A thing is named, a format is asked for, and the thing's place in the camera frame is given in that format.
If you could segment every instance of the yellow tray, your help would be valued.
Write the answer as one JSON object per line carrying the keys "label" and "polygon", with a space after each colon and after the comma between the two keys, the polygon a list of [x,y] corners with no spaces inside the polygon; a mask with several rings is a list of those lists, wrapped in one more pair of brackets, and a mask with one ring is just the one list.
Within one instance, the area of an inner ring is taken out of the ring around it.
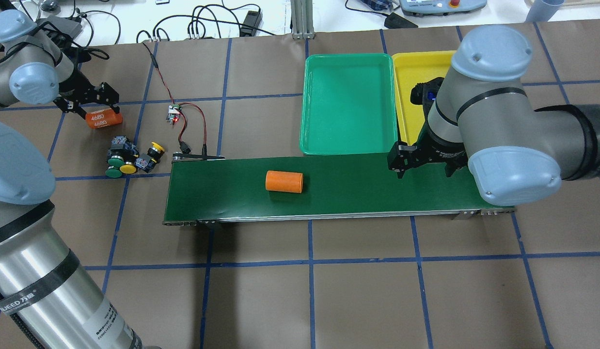
{"label": "yellow tray", "polygon": [[397,53],[395,66],[395,106],[401,140],[413,144],[425,122],[423,106],[410,103],[410,92],[419,82],[444,77],[455,51]]}

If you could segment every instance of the robotic arm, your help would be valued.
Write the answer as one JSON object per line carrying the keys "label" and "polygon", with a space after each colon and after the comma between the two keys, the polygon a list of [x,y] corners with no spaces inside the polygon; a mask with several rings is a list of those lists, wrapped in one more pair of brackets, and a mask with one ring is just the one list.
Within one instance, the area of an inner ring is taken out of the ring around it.
{"label": "robotic arm", "polygon": [[0,109],[17,101],[28,104],[54,102],[64,112],[87,114],[81,104],[99,103],[115,113],[119,94],[103,82],[93,86],[38,26],[15,9],[0,13]]}
{"label": "robotic arm", "polygon": [[[0,1],[8,7],[10,3]],[[54,100],[85,117],[79,103],[116,109],[117,93],[95,88],[23,13],[0,13],[0,108]],[[19,159],[15,166],[9,159]],[[0,309],[38,349],[143,349],[50,225],[55,178],[25,137],[0,123]]]}
{"label": "robotic arm", "polygon": [[558,191],[561,179],[600,176],[600,106],[534,111],[520,77],[533,50],[521,33],[484,26],[464,38],[446,77],[419,84],[411,101],[426,123],[417,143],[397,142],[388,156],[399,177],[426,163],[446,176],[466,164],[488,203],[529,203]]}

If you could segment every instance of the orange battery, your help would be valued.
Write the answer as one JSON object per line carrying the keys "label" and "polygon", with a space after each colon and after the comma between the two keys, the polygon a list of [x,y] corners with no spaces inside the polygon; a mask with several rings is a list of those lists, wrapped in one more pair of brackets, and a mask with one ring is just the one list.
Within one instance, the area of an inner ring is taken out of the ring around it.
{"label": "orange battery", "polygon": [[298,172],[268,171],[265,175],[265,188],[270,191],[302,192],[304,175]]}
{"label": "orange battery", "polygon": [[115,113],[112,109],[102,109],[100,111],[88,112],[85,116],[87,125],[91,128],[101,128],[123,122],[121,113]]}

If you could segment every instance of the grid of blue tape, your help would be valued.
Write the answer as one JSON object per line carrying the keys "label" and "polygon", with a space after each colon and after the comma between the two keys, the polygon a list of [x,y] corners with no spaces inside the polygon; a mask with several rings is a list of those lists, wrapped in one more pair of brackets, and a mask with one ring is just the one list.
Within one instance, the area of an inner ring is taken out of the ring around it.
{"label": "grid of blue tape", "polygon": [[[548,58],[548,62],[550,62],[550,66],[554,73],[554,77],[556,81],[552,82],[527,82],[523,84],[524,86],[559,86],[561,89],[561,93],[566,103],[569,103],[569,99],[567,93],[564,89],[564,85],[566,84],[593,84],[600,83],[600,80],[586,80],[586,81],[561,81],[557,70],[554,66],[552,58],[550,57],[550,53],[546,47],[546,44],[543,40],[541,32],[537,24],[534,24],[535,31],[537,32],[537,37],[541,42],[541,45],[544,49],[544,54],[546,58]],[[455,27],[457,30],[458,37],[460,41],[462,40],[462,33],[459,26]],[[380,41],[382,42],[382,49],[384,53],[388,53],[386,40],[384,38],[384,31],[379,31]],[[309,40],[305,42],[305,57],[309,57]],[[229,43],[227,46],[227,55],[225,60],[225,73],[224,73],[224,83],[223,83],[223,91],[221,97],[205,97],[205,98],[195,98],[195,99],[179,99],[177,101],[222,101],[221,107],[221,117],[220,117],[220,128],[218,134],[218,148],[217,154],[221,154],[221,146],[222,146],[222,133],[224,128],[224,111],[225,111],[225,102],[232,99],[258,99],[258,98],[278,98],[278,97],[298,97],[302,95],[302,93],[295,94],[284,94],[284,95],[245,95],[245,96],[236,96],[236,97],[228,97],[227,96],[227,84],[229,81],[229,62],[231,61],[231,48],[232,48],[232,39],[229,39]],[[158,44],[154,46],[154,55],[158,53]],[[134,101],[134,102],[122,102],[120,105],[140,105],[141,110],[139,112],[138,124],[136,127],[136,132],[134,135],[135,141],[138,139],[139,130],[141,126],[143,111],[147,104],[158,104],[158,103],[169,103],[170,100],[156,100],[156,101],[147,101],[147,93],[149,92],[149,85],[152,79],[153,65],[149,68],[149,75],[147,77],[147,84],[145,87],[145,92],[143,95],[142,101]],[[21,111],[21,110],[30,110],[30,109],[54,109],[54,106],[43,106],[43,107],[23,107],[23,108],[7,108],[6,111]],[[65,113],[61,115],[61,119],[59,121],[59,125],[57,127],[57,132],[54,137],[54,142],[52,142],[52,146],[50,148],[50,152],[48,154],[48,161],[52,158],[52,153],[54,152],[54,148],[56,146],[57,139],[59,137],[59,133],[61,132],[61,126],[63,125],[63,119],[65,118]],[[426,299],[426,288],[423,276],[423,262],[430,261],[478,261],[478,260],[512,260],[512,259],[520,259],[523,261],[524,269],[526,270],[526,276],[528,278],[528,282],[531,289],[531,296],[533,297],[533,302],[535,304],[535,309],[537,311],[537,317],[539,319],[539,325],[541,326],[542,335],[544,337],[544,342],[546,347],[552,349],[552,344],[550,341],[550,336],[548,335],[548,330],[546,329],[545,321],[542,314],[541,305],[539,304],[539,299],[537,296],[537,290],[535,288],[535,282],[533,280],[532,272],[530,270],[530,266],[528,260],[530,259],[538,259],[538,258],[570,258],[570,257],[597,257],[600,256],[600,251],[598,252],[563,252],[563,253],[548,253],[548,254],[527,254],[526,249],[524,248],[524,243],[521,241],[520,228],[517,222],[517,217],[515,214],[511,214],[511,218],[513,221],[513,228],[515,231],[515,238],[517,239],[520,246],[520,254],[489,254],[489,255],[473,255],[473,256],[427,256],[423,257],[420,252],[420,245],[418,244],[418,235],[417,228],[415,223],[415,217],[410,217],[411,220],[411,230],[412,230],[412,238],[414,242],[414,257],[399,257],[399,258],[345,258],[345,259],[314,259],[313,255],[313,221],[308,221],[307,234],[308,234],[308,247],[309,247],[309,258],[307,260],[282,260],[282,261],[263,261],[263,262],[246,262],[246,263],[212,263],[212,254],[213,254],[213,241],[214,241],[214,232],[209,232],[209,243],[207,246],[207,260],[205,263],[186,263],[186,264],[171,264],[171,265],[113,265],[112,259],[114,257],[114,250],[116,247],[116,242],[118,238],[118,232],[121,227],[121,219],[123,216],[123,210],[125,207],[125,201],[127,197],[127,191],[129,188],[130,179],[134,177],[167,177],[170,176],[170,173],[151,173],[151,174],[132,174],[127,175],[123,179],[111,179],[106,176],[77,176],[77,177],[58,177],[58,181],[81,181],[81,180],[123,180],[125,181],[125,187],[123,190],[123,196],[121,198],[120,210],[117,215],[116,226],[114,230],[114,235],[112,237],[111,249],[108,254],[108,262],[107,265],[104,266],[87,266],[86,270],[98,270],[104,271],[104,282],[102,286],[102,292],[107,291],[108,287],[108,278],[110,276],[110,272],[112,270],[158,270],[158,269],[194,269],[194,268],[203,268],[205,269],[205,280],[203,286],[203,300],[202,300],[202,311],[201,311],[201,323],[200,323],[200,348],[202,349],[205,344],[205,329],[206,329],[206,320],[207,320],[207,301],[209,298],[209,278],[210,272],[212,268],[254,268],[254,267],[273,267],[273,266],[286,266],[286,265],[308,265],[309,267],[309,307],[310,307],[310,325],[311,325],[311,349],[317,348],[316,342],[316,327],[315,327],[315,287],[314,287],[314,265],[331,265],[331,264],[349,264],[349,263],[416,263],[418,270],[418,283],[419,283],[419,292],[420,292],[420,301],[422,303],[422,309],[424,314],[424,322],[426,325],[426,336],[427,343],[429,349],[433,349],[433,338],[431,335],[431,321],[430,321],[430,304]]]}

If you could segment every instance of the green conveyor belt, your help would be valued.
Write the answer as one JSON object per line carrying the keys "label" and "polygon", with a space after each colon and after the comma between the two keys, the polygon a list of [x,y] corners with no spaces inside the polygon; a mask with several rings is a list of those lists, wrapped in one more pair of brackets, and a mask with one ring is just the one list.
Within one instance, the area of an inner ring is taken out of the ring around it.
{"label": "green conveyor belt", "polygon": [[[267,191],[268,170],[304,173],[304,191]],[[446,178],[444,164],[422,166],[397,179],[387,169],[386,154],[221,159],[173,164],[164,223],[408,216],[478,209],[497,207],[481,199],[467,169]]]}

